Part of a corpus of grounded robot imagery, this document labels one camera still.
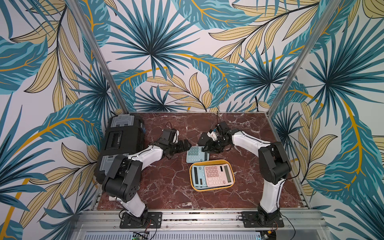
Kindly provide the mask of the yellow plastic tray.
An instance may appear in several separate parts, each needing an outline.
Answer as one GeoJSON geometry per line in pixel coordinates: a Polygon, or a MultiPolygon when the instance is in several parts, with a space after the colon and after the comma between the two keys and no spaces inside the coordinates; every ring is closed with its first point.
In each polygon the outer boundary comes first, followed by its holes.
{"type": "Polygon", "coordinates": [[[193,186],[193,180],[192,180],[192,167],[193,166],[210,166],[210,165],[223,165],[223,164],[229,164],[229,166],[231,167],[231,170],[233,172],[231,164],[228,161],[226,161],[226,160],[213,160],[213,161],[207,161],[207,162],[200,162],[200,163],[192,164],[191,167],[190,167],[190,182],[191,182],[191,186],[193,187],[193,189],[195,191],[197,191],[197,192],[207,192],[207,191],[216,191],[216,190],[227,189],[227,188],[232,187],[234,185],[234,183],[232,185],[226,186],[226,187],[220,187],[220,188],[210,188],[210,187],[208,187],[207,189],[204,189],[204,190],[197,190],[193,186]]]}

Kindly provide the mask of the small teal calculator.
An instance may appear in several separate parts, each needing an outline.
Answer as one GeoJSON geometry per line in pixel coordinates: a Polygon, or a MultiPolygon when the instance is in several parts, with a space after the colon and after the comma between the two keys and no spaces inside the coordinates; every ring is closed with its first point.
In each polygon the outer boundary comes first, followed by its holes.
{"type": "Polygon", "coordinates": [[[205,166],[192,167],[192,180],[193,180],[193,186],[197,190],[204,190],[208,188],[206,176],[205,176],[205,166]]]}

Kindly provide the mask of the pink calculator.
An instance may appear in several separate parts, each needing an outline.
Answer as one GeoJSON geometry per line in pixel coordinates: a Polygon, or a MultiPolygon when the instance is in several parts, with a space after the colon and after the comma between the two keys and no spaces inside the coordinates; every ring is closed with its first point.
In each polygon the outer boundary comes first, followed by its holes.
{"type": "Polygon", "coordinates": [[[235,180],[229,164],[204,166],[208,187],[220,188],[232,185],[235,180]]]}

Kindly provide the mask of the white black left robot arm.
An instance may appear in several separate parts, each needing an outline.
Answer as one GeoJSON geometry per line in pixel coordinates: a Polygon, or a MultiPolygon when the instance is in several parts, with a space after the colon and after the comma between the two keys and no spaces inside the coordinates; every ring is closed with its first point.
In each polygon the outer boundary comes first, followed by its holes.
{"type": "Polygon", "coordinates": [[[116,156],[102,183],[103,191],[120,202],[129,215],[144,218],[148,208],[138,195],[142,170],[165,157],[190,150],[191,143],[178,137],[179,131],[167,129],[146,149],[128,156],[116,156]]]}

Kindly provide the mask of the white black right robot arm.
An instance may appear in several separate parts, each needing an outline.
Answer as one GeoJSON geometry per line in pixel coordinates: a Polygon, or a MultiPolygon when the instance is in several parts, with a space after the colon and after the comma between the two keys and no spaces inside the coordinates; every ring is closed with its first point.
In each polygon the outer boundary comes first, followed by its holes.
{"type": "Polygon", "coordinates": [[[265,215],[279,213],[283,185],[292,170],[283,143],[258,139],[245,131],[231,129],[226,122],[221,122],[215,129],[203,132],[198,145],[210,154],[222,153],[227,146],[237,146],[258,157],[260,173],[264,178],[263,196],[258,211],[265,215]]]}

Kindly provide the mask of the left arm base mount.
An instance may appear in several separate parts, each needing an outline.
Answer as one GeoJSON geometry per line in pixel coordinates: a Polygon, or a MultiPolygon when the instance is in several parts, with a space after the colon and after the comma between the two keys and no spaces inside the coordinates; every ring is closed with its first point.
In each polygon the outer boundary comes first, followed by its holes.
{"type": "Polygon", "coordinates": [[[159,229],[162,226],[162,218],[162,212],[144,212],[142,217],[124,212],[121,216],[120,229],[159,229]]]}

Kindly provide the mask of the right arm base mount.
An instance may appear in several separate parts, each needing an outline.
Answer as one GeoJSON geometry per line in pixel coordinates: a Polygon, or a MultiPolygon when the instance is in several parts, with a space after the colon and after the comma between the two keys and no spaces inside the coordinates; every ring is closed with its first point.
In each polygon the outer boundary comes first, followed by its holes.
{"type": "Polygon", "coordinates": [[[245,228],[271,228],[278,229],[285,226],[279,211],[271,214],[263,211],[241,212],[238,216],[245,228]]]}

